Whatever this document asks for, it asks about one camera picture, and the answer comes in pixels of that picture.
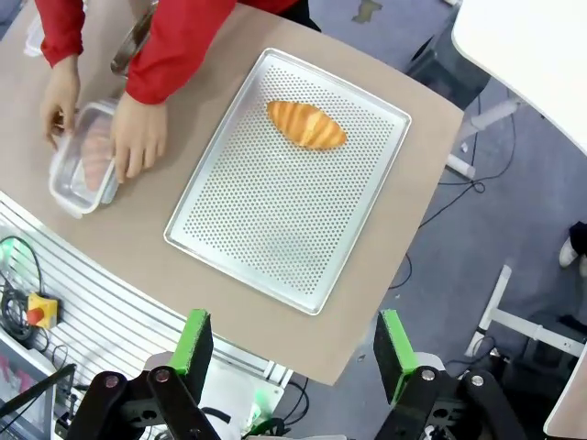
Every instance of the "shoe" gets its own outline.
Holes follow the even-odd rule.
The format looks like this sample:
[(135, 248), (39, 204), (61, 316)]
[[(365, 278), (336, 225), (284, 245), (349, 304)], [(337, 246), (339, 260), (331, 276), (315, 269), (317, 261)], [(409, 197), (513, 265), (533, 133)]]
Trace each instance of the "shoe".
[(570, 237), (567, 238), (567, 241), (565, 241), (565, 244), (562, 245), (562, 248), (560, 249), (560, 253), (559, 253), (560, 266), (562, 268), (567, 268), (578, 256), (579, 256), (579, 254), (577, 254), (577, 252), (575, 252), (575, 249), (573, 249), (572, 245), (570, 244)]
[(579, 274), (583, 278), (587, 278), (587, 256), (581, 255), (579, 260)]

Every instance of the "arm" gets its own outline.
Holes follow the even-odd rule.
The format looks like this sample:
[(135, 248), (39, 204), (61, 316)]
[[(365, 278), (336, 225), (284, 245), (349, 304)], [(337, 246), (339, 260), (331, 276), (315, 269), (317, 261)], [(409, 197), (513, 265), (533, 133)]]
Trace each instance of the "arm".
[(187, 83), (236, 2), (160, 0), (149, 41), (130, 63), (127, 93), (140, 103), (154, 105)]
[(53, 67), (70, 55), (80, 55), (85, 14), (82, 0), (35, 0), (45, 32), (40, 48)]

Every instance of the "floor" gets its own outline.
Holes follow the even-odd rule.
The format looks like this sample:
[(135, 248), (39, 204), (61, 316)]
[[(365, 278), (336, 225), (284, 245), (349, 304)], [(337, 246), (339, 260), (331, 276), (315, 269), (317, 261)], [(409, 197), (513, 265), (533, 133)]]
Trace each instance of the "floor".
[[(323, 32), (398, 70), (449, 14), (449, 6), (440, 0), (380, 0), (382, 9), (360, 24), (352, 20), (360, 0), (336, 3), (335, 8), (332, 0), (310, 0), (312, 18)], [(482, 93), (482, 108), (505, 97), (506, 89), (492, 80)], [(469, 113), (475, 113), (477, 104), (471, 107)], [(488, 181), (483, 194), (468, 192), (418, 232), (408, 251), (413, 261), (411, 279), (400, 289), (389, 290), (382, 301), (382, 309), (398, 310), (414, 350), (437, 354), (445, 362), (462, 358), (504, 263), (514, 271), (502, 301), (504, 310), (523, 317), (545, 311), (550, 316), (587, 317), (587, 304), (581, 307), (583, 285), (577, 268), (561, 270), (558, 265), (567, 228), (587, 217), (587, 160), (532, 108), (515, 115), (515, 131), (515, 156), (507, 173)], [(501, 171), (513, 145), (510, 119), (479, 135), (478, 177)], [(471, 150), (461, 156), (470, 160)], [(458, 182), (448, 172), (442, 181)], [(426, 218), (462, 190), (438, 186)], [(407, 272), (404, 263), (394, 283), (404, 280)], [(525, 339), (496, 326), (490, 334), (497, 345), (513, 355), (519, 353)], [(334, 387), (310, 381), (310, 410), (293, 427), (291, 437), (374, 437), (389, 407), (372, 354), (372, 336), (373, 325)], [(453, 364), (449, 371), (461, 368)], [(289, 412), (297, 395), (289, 390), (277, 415)]]

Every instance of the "black pants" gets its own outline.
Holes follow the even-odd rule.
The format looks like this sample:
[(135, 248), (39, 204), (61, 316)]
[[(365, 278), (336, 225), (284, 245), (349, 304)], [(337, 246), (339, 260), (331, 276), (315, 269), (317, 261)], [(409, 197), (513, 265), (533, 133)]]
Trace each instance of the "black pants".
[(292, 20), (298, 25), (306, 26), (307, 28), (321, 32), (320, 27), (318, 27), (317, 24), (314, 23), (314, 21), (312, 21), (310, 18), (310, 7), (308, 6), (308, 0), (299, 0), (281, 12), (279, 17), (287, 18), (288, 20)]
[(577, 222), (569, 228), (570, 245), (579, 255), (587, 255), (587, 225)]

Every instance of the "person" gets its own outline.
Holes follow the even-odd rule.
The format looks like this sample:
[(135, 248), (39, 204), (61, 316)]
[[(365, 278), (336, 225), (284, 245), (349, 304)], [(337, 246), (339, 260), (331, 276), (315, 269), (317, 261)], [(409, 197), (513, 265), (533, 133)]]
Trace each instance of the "person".
[(559, 253), (559, 264), (567, 268), (579, 258), (579, 273), (587, 278), (587, 225), (577, 222), (569, 228), (569, 237), (566, 239)]
[[(41, 103), (45, 138), (58, 115), (72, 131), (80, 92), (78, 57), (82, 54), (83, 0), (35, 0), (45, 38), (43, 55), (52, 71)], [(127, 87), (111, 127), (116, 177), (137, 176), (163, 155), (167, 141), (167, 98), (196, 72), (216, 32), (237, 0), (161, 0), (150, 38), (130, 62)], [(308, 0), (240, 0), (314, 30)]]

